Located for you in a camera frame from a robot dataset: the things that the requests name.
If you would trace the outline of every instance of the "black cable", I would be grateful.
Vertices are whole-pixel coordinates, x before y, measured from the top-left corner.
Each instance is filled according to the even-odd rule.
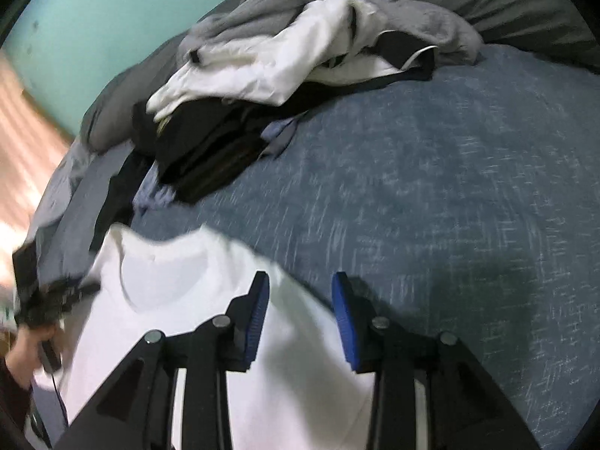
[[[67,408],[65,407],[65,403],[62,402],[61,394],[58,392],[58,388],[56,387],[56,380],[54,379],[54,374],[50,374],[52,376],[52,384],[54,385],[54,392],[56,393],[56,398],[58,398],[58,403],[61,405],[62,410],[62,418],[65,420],[65,427],[69,425],[69,419],[67,417]]]

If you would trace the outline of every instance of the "bed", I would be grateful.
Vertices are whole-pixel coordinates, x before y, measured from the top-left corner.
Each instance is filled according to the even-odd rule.
[[[552,0],[551,10],[513,1],[543,25],[511,25],[522,8],[506,1],[432,1],[488,42],[475,66],[326,103],[276,160],[194,205],[136,211],[131,226],[166,240],[206,223],[325,303],[331,274],[345,270],[407,329],[463,338],[539,445],[566,450],[600,397],[600,48],[581,1]],[[98,154],[40,230],[40,278],[89,267],[95,219],[131,151],[127,141],[91,143],[98,124],[84,125]],[[58,198],[52,191],[42,205]]]

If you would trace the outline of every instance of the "white cloth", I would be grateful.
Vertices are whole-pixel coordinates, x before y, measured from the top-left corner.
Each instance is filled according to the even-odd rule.
[[[350,13],[356,12],[352,39]],[[210,43],[198,49],[200,64],[187,62],[147,103],[156,121],[185,101],[219,96],[279,106],[304,81],[343,85],[396,74],[377,55],[359,54],[377,41],[388,19],[365,0],[314,0],[292,24],[275,36],[256,36]],[[333,69],[319,68],[347,54]]]
[[[271,297],[256,361],[227,374],[234,448],[363,450],[373,376],[350,370],[334,316],[277,264],[207,226],[161,243],[110,228],[89,274],[101,291],[65,320],[74,351],[60,391],[70,421],[146,331],[193,330],[246,294],[257,270],[269,274]],[[176,449],[181,404],[178,385]]]

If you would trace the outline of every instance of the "teal wall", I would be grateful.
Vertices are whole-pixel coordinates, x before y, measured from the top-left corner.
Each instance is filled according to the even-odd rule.
[[[223,0],[32,0],[4,50],[25,88],[76,135],[116,74]]]

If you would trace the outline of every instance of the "sleeve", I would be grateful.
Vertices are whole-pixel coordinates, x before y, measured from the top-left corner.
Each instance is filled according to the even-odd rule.
[[[13,418],[20,430],[25,428],[25,417],[29,411],[29,390],[23,389],[13,379],[0,358],[0,407]]]

